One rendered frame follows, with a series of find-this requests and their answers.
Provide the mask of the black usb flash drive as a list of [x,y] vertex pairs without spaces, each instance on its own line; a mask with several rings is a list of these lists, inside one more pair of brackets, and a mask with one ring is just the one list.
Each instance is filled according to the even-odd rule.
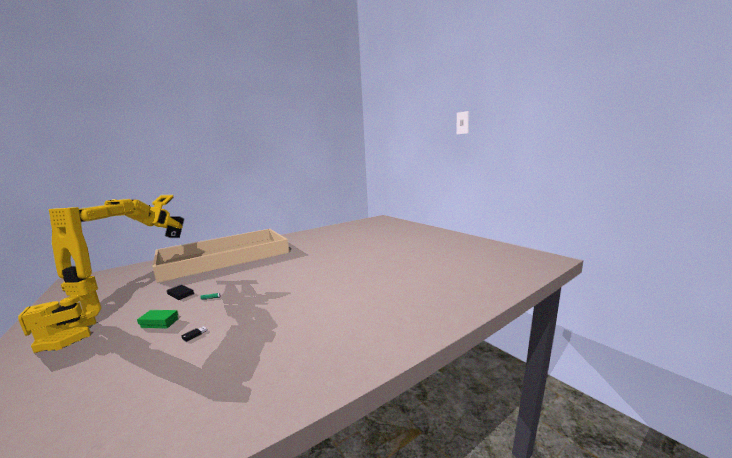
[[206,331],[206,328],[205,327],[201,327],[199,329],[196,328],[196,329],[194,329],[192,331],[189,331],[189,332],[181,335],[181,337],[182,337],[182,339],[185,342],[187,342],[187,341],[189,341],[189,340],[191,340],[191,339],[193,339],[195,337],[198,337],[198,336],[202,335],[202,333],[205,332],[205,331]]

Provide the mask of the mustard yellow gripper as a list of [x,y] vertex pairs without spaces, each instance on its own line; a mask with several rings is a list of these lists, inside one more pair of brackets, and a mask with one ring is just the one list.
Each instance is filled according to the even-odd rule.
[[[174,198],[173,195],[161,195],[154,202],[154,207],[150,209],[150,216],[144,220],[137,220],[147,226],[156,226],[167,228],[167,226],[173,226],[178,229],[182,229],[182,225],[170,217],[170,213],[162,209],[163,205],[168,204]],[[153,223],[153,224],[152,224]],[[151,225],[152,224],[152,225]]]

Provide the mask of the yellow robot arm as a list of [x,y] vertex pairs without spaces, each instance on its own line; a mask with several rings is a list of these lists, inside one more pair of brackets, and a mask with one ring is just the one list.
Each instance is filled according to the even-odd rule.
[[[64,279],[61,288],[69,297],[61,300],[60,304],[54,301],[31,306],[21,316],[27,331],[31,330],[35,339],[31,345],[33,353],[60,350],[89,337],[91,332],[87,326],[96,324],[95,316],[101,305],[95,277],[91,276],[81,222],[121,215],[143,220],[150,216],[150,208],[140,200],[116,199],[105,201],[103,206],[49,209],[57,274]],[[71,257],[76,266],[71,266]]]

